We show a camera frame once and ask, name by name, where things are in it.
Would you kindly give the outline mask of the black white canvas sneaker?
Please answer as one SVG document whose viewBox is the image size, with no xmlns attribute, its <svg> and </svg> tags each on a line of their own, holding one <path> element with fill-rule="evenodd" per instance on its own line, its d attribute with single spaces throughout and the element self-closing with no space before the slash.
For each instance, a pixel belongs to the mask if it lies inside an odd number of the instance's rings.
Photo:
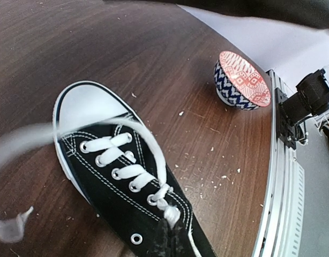
<svg viewBox="0 0 329 257">
<path fill-rule="evenodd" d="M 151 132 L 109 88 L 79 81 L 58 96 L 54 145 L 68 180 L 136 256 L 157 226 L 183 222 L 196 256 L 215 256 Z"/>
</svg>

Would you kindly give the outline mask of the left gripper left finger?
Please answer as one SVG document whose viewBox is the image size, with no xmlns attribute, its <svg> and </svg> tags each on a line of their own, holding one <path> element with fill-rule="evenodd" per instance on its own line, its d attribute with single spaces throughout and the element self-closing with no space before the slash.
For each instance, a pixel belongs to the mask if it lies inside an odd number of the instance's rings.
<svg viewBox="0 0 329 257">
<path fill-rule="evenodd" d="M 150 257 L 166 257 L 170 256 L 169 246 L 170 227 L 166 219 L 161 219 L 156 229 L 155 236 L 151 243 L 146 256 Z"/>
</svg>

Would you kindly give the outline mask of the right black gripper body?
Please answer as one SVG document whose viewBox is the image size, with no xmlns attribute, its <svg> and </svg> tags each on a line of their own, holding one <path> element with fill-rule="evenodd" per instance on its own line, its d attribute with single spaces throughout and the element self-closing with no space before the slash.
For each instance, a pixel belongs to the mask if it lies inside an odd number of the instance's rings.
<svg viewBox="0 0 329 257">
<path fill-rule="evenodd" d="M 313 0 L 162 0 L 233 17 L 255 17 L 315 29 L 329 29 L 329 1 Z"/>
</svg>

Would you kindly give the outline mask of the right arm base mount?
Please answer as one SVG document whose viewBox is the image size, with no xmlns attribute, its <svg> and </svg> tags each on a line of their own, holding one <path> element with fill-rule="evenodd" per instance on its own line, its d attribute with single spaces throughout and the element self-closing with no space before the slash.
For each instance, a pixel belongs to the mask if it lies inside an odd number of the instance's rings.
<svg viewBox="0 0 329 257">
<path fill-rule="evenodd" d="M 310 114 L 303 103 L 299 92 L 291 97 L 280 89 L 275 89 L 275 129 L 276 138 L 288 148 L 296 150 L 296 143 L 305 140 L 306 136 L 300 127 Z"/>
</svg>

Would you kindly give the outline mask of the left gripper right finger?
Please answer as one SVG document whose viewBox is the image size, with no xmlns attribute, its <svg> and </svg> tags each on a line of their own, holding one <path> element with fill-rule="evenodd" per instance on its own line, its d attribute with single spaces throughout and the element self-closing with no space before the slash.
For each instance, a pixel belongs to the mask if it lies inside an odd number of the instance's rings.
<svg viewBox="0 0 329 257">
<path fill-rule="evenodd" d="M 195 257 L 183 222 L 177 222 L 170 231 L 170 256 Z"/>
</svg>

